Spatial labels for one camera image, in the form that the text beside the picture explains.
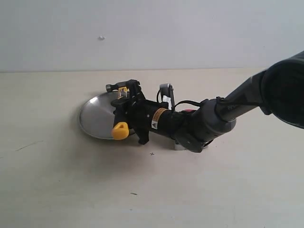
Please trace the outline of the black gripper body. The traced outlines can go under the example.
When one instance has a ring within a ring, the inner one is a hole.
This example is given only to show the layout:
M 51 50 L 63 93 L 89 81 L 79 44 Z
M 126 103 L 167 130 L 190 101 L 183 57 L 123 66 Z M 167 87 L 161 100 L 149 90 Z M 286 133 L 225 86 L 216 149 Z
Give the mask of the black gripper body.
M 152 127 L 155 123 L 154 114 L 158 110 L 158 103 L 140 97 L 128 97 L 123 99 L 124 119 L 136 135 L 149 135 L 157 133 L 158 129 Z

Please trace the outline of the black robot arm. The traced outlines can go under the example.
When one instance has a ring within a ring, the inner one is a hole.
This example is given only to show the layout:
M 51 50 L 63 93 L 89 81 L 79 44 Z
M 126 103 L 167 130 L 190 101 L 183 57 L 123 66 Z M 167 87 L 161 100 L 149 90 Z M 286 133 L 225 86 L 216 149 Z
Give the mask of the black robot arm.
M 275 63 L 248 78 L 224 98 L 191 104 L 197 110 L 177 112 L 139 99 L 128 106 L 126 121 L 138 135 L 140 144 L 146 144 L 149 133 L 154 132 L 175 140 L 191 152 L 201 152 L 205 145 L 230 132 L 239 116 L 255 108 L 303 128 L 304 55 L 298 53 Z

